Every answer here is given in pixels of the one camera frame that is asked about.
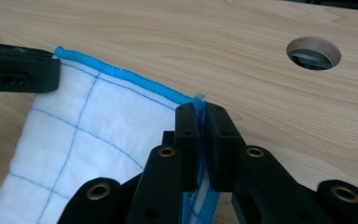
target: black clamp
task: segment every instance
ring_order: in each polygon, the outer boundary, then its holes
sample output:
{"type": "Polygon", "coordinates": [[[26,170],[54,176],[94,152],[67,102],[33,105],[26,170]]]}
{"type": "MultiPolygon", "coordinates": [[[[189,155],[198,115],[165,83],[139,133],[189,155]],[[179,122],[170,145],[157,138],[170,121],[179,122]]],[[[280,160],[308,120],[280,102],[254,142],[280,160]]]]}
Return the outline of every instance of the black clamp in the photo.
{"type": "Polygon", "coordinates": [[[0,44],[0,91],[45,93],[57,90],[60,60],[42,49],[0,44]]]}
{"type": "Polygon", "coordinates": [[[358,223],[358,188],[339,180],[316,192],[301,186],[266,149],[245,144],[223,107],[206,104],[203,131],[200,138],[194,106],[180,105],[175,131],[164,132],[142,174],[123,185],[89,181],[59,223],[182,223],[183,192],[197,190],[199,148],[213,190],[232,192],[240,223],[358,223]]]}

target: wooden table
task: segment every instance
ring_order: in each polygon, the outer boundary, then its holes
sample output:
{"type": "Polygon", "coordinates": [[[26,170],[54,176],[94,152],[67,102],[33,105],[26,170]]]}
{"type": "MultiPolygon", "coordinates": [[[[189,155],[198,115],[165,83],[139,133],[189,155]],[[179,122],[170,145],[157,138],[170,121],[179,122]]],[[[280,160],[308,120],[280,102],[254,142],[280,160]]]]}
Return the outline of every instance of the wooden table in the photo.
{"type": "MultiPolygon", "coordinates": [[[[358,11],[266,0],[0,0],[0,43],[76,49],[225,107],[248,144],[301,184],[358,187],[358,11]],[[333,42],[333,69],[292,63],[301,36],[333,42]]],[[[0,92],[0,184],[34,96],[0,92]]],[[[215,223],[235,221],[229,195],[215,223]]]]}

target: table surface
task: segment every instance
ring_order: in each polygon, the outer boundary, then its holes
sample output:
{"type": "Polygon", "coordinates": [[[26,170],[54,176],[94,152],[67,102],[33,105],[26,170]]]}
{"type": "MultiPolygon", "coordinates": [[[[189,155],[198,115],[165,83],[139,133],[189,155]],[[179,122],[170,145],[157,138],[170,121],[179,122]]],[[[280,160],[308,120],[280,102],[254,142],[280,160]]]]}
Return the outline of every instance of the table surface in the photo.
{"type": "MultiPolygon", "coordinates": [[[[270,0],[0,0],[0,43],[76,49],[225,107],[248,144],[302,185],[358,187],[358,11],[270,0]],[[286,55],[319,36],[340,50],[312,71],[286,55]]],[[[0,184],[32,94],[0,92],[0,184]]],[[[215,223],[235,223],[224,194],[215,223]]]]}

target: blue fabric edge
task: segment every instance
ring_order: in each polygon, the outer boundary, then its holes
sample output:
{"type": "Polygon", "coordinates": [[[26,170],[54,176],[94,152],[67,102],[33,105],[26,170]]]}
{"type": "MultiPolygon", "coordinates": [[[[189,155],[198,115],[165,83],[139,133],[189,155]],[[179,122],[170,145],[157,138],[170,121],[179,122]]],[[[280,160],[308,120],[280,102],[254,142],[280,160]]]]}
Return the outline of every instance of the blue fabric edge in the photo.
{"type": "MultiPolygon", "coordinates": [[[[202,95],[197,95],[194,98],[188,97],[179,91],[176,91],[160,83],[157,83],[156,81],[152,81],[150,79],[142,77],[132,71],[121,69],[111,64],[104,63],[96,58],[93,58],[87,54],[75,50],[69,50],[69,49],[64,49],[63,47],[57,47],[54,51],[54,54],[55,56],[61,59],[85,64],[86,66],[93,68],[97,71],[100,71],[102,73],[105,73],[108,76],[117,77],[122,80],[129,81],[134,85],[137,85],[145,90],[152,91],[156,94],[159,94],[179,105],[186,104],[186,103],[193,103],[197,112],[197,117],[200,120],[199,125],[203,125],[203,121],[204,121],[203,108],[205,105],[205,101],[202,95]]],[[[217,201],[219,200],[219,196],[220,193],[216,191],[212,191],[211,184],[209,184],[209,190],[207,191],[207,195],[200,209],[200,213],[199,213],[200,217],[198,217],[197,223],[212,223],[216,211],[217,201]]],[[[190,210],[184,209],[184,212],[186,211],[191,213],[192,212],[191,209],[190,210]]]]}

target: blue stitching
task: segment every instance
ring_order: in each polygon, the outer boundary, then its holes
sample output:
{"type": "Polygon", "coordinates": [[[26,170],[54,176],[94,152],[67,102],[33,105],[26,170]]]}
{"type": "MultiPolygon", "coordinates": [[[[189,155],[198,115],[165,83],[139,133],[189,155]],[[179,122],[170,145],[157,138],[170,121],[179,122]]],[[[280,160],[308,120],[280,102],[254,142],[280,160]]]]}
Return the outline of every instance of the blue stitching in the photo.
{"type": "MultiPolygon", "coordinates": [[[[83,72],[83,73],[89,75],[89,76],[95,77],[93,74],[91,74],[91,73],[89,73],[89,72],[86,72],[86,71],[84,71],[84,70],[82,70],[82,69],[80,69],[80,68],[78,68],[78,67],[75,67],[75,66],[73,66],[73,65],[71,65],[71,64],[62,63],[62,65],[72,67],[72,68],[74,68],[74,69],[76,69],[76,70],[79,70],[80,72],[83,72]]],[[[116,82],[108,81],[108,80],[103,79],[103,78],[101,78],[101,77],[99,77],[99,76],[97,76],[97,78],[98,78],[99,80],[102,80],[102,81],[107,82],[107,83],[109,83],[109,84],[112,84],[112,85],[115,85],[115,86],[119,86],[119,87],[121,87],[121,88],[123,88],[123,89],[126,89],[126,90],[129,90],[129,91],[133,91],[133,92],[137,93],[138,95],[141,95],[141,96],[143,96],[144,98],[146,98],[146,99],[148,99],[148,100],[150,100],[150,101],[153,101],[153,102],[155,102],[155,103],[157,103],[157,104],[159,104],[159,105],[163,105],[163,106],[165,106],[165,107],[167,107],[167,108],[169,108],[169,109],[171,109],[171,110],[174,110],[174,108],[171,108],[171,107],[169,107],[168,105],[163,104],[162,102],[159,102],[159,101],[157,101],[157,100],[155,100],[155,99],[152,99],[152,98],[150,98],[150,97],[148,97],[148,96],[146,96],[146,95],[143,95],[143,94],[141,94],[140,92],[138,92],[138,91],[136,91],[136,90],[134,90],[134,89],[132,89],[132,88],[130,88],[130,87],[122,86],[122,85],[120,85],[120,84],[117,84],[116,82]]]]}
{"type": "Polygon", "coordinates": [[[22,176],[22,175],[16,175],[16,174],[14,174],[14,173],[12,173],[12,172],[10,172],[10,173],[8,173],[8,174],[11,175],[11,176],[13,176],[13,177],[16,177],[16,178],[18,178],[18,179],[20,179],[20,180],[22,180],[22,181],[28,182],[29,184],[35,185],[35,186],[37,186],[37,187],[39,187],[39,188],[41,188],[41,189],[45,189],[45,190],[47,190],[47,191],[50,191],[50,192],[56,194],[57,196],[59,196],[60,198],[65,199],[65,200],[68,200],[68,201],[69,201],[69,200],[71,199],[71,197],[67,197],[67,196],[65,196],[65,195],[63,195],[63,194],[61,194],[61,193],[59,193],[58,191],[52,190],[51,188],[48,188],[48,187],[45,187],[45,186],[43,186],[43,185],[41,185],[41,184],[39,184],[39,183],[34,182],[34,181],[31,180],[31,179],[28,179],[27,177],[22,176]]]}
{"type": "MultiPolygon", "coordinates": [[[[50,116],[50,117],[52,117],[52,118],[54,118],[54,119],[57,119],[57,120],[59,120],[59,121],[62,121],[62,122],[64,122],[64,123],[66,123],[66,124],[68,124],[68,125],[70,125],[70,126],[76,128],[76,126],[75,126],[74,124],[71,124],[70,122],[66,121],[65,119],[62,119],[62,118],[60,118],[60,117],[57,117],[57,116],[55,116],[55,115],[49,113],[48,111],[41,110],[41,109],[36,109],[36,108],[31,108],[31,110],[37,111],[37,112],[40,112],[40,113],[44,113],[44,114],[46,114],[46,115],[48,115],[48,116],[50,116]]],[[[123,149],[117,147],[115,144],[110,143],[109,141],[107,141],[107,140],[101,138],[100,136],[98,136],[98,135],[96,135],[96,134],[94,134],[94,133],[91,133],[91,132],[89,132],[89,131],[86,131],[86,130],[84,130],[84,129],[81,129],[81,128],[77,128],[77,129],[78,129],[79,131],[83,132],[83,133],[87,133],[87,134],[89,134],[89,135],[95,137],[95,138],[98,139],[98,140],[101,140],[101,141],[105,142],[106,144],[108,144],[108,145],[111,146],[111,147],[114,147],[116,150],[118,150],[119,152],[123,153],[123,154],[124,154],[125,156],[127,156],[130,160],[132,160],[133,162],[135,162],[142,170],[144,169],[144,167],[143,167],[138,161],[136,161],[130,154],[126,153],[123,149]]]]}
{"type": "Polygon", "coordinates": [[[53,190],[55,190],[55,188],[56,188],[56,186],[57,186],[57,183],[58,183],[58,181],[60,180],[60,177],[61,177],[61,175],[62,175],[62,172],[63,172],[63,170],[65,169],[67,162],[69,161],[69,158],[70,158],[70,156],[71,156],[72,149],[74,148],[74,143],[75,143],[75,139],[76,139],[76,134],[77,134],[77,130],[78,130],[78,125],[79,125],[79,123],[80,123],[80,121],[81,121],[81,116],[83,115],[84,108],[86,108],[87,102],[89,101],[91,92],[92,92],[92,90],[94,89],[94,86],[95,86],[95,83],[97,82],[97,80],[98,80],[98,78],[95,78],[94,83],[92,83],[92,86],[91,86],[91,88],[89,89],[89,94],[88,94],[88,96],[87,96],[87,98],[86,98],[86,102],[84,103],[83,108],[82,108],[81,111],[80,111],[79,118],[78,118],[78,120],[77,120],[76,130],[75,130],[75,132],[74,132],[74,135],[72,136],[72,143],[71,143],[71,146],[70,146],[70,148],[69,148],[69,151],[68,151],[68,153],[67,153],[67,155],[66,155],[65,162],[63,163],[63,166],[62,166],[61,170],[59,171],[56,180],[54,181],[53,187],[52,187],[52,189],[51,189],[51,191],[50,191],[50,194],[49,194],[49,196],[48,196],[48,200],[46,201],[45,206],[43,207],[42,212],[40,213],[40,216],[39,216],[39,218],[38,218],[37,221],[36,221],[37,223],[40,223],[40,221],[41,221],[41,219],[42,219],[42,216],[45,214],[45,211],[46,211],[46,209],[47,209],[47,207],[48,207],[48,204],[49,204],[50,201],[51,201],[51,193],[52,193],[53,190]]]}

